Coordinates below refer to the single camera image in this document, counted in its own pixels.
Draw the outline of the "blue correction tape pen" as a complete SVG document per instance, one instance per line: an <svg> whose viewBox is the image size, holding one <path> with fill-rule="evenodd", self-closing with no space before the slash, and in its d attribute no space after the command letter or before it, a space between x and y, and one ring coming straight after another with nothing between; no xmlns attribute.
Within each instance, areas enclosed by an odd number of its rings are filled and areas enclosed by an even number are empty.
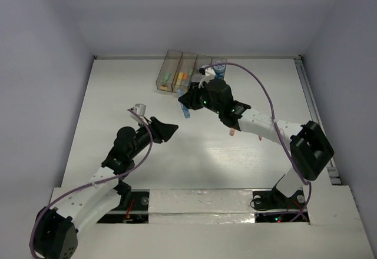
<svg viewBox="0 0 377 259"><path fill-rule="evenodd" d="M182 89L178 89L178 97L180 98L181 96L183 96L183 91ZM180 103L180 106L181 106L181 110L183 112L183 115L186 119L189 119L190 118L190 113L189 113L189 110L187 109L186 106L184 106L182 103Z"/></svg>

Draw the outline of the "green correction tape pen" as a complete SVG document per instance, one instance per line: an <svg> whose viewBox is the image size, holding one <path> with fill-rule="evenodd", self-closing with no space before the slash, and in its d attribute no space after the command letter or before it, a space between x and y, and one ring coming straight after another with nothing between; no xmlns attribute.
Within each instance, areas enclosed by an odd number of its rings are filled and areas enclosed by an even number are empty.
<svg viewBox="0 0 377 259"><path fill-rule="evenodd" d="M162 83L163 84L169 84L170 83L170 78L171 78L171 72L165 72L162 78Z"/></svg>

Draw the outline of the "blue round clip jar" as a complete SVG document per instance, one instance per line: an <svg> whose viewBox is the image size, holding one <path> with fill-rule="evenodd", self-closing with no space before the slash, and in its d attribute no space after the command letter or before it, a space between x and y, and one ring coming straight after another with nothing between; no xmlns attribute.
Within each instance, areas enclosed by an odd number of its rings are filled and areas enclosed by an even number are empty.
<svg viewBox="0 0 377 259"><path fill-rule="evenodd" d="M226 72L226 64L223 64L224 60L213 61L213 69L217 79L223 79Z"/></svg>

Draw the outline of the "orange correction tape pen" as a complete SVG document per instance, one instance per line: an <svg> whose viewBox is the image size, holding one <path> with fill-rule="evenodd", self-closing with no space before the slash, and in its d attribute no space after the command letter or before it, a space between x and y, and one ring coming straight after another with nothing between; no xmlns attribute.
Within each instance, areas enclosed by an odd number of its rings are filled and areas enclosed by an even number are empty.
<svg viewBox="0 0 377 259"><path fill-rule="evenodd" d="M231 128L230 129L230 136L233 136L234 134L236 133L236 130L234 128Z"/></svg>

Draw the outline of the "yellow highlighter marker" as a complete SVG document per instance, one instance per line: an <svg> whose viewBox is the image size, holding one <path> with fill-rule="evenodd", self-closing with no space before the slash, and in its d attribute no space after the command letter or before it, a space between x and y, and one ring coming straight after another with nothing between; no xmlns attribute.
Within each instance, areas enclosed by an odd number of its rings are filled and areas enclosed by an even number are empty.
<svg viewBox="0 0 377 259"><path fill-rule="evenodd" d="M181 85L181 80L182 80L182 78L183 78L183 73L182 73L182 72L179 72L179 73L178 73L177 80L176 80L176 86Z"/></svg>

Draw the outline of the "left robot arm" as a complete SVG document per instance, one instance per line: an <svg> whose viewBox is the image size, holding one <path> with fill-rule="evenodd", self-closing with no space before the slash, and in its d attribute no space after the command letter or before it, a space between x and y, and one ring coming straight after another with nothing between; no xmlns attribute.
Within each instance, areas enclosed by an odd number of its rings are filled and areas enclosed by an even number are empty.
<svg viewBox="0 0 377 259"><path fill-rule="evenodd" d="M123 180L138 167L134 158L153 144L167 142L178 130L178 125L155 117L140 119L138 125L138 129L118 130L106 159L86 184L61 195L37 214L29 242L34 258L71 258L92 225L112 209L129 205L131 186Z"/></svg>

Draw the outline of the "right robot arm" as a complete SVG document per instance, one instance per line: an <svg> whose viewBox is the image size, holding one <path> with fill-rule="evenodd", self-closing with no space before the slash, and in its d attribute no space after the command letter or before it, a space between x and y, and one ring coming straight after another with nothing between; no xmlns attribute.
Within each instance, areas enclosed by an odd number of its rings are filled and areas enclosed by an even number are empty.
<svg viewBox="0 0 377 259"><path fill-rule="evenodd" d="M277 207L287 206L304 183L316 180L334 155L318 123L295 124L263 114L248 104L236 101L224 80L195 82L178 100L187 109L207 108L216 113L225 126L255 134L282 145L288 151L292 168L271 193L272 203Z"/></svg>

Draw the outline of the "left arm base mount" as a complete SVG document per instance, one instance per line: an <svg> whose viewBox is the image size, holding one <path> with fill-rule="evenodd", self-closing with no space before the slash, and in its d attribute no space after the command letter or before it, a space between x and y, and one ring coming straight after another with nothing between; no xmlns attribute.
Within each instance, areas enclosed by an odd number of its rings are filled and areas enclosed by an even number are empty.
<svg viewBox="0 0 377 259"><path fill-rule="evenodd" d="M98 224L147 224L149 190L133 190L130 185L120 182L115 190L121 196L119 204L101 217Z"/></svg>

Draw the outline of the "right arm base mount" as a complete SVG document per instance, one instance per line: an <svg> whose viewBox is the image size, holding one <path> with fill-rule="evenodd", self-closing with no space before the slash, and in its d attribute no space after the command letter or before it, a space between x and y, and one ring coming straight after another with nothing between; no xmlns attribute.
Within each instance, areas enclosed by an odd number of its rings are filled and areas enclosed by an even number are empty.
<svg viewBox="0 0 377 259"><path fill-rule="evenodd" d="M291 197L276 188L253 191L249 206L255 211L257 223L309 223L306 198L299 188Z"/></svg>

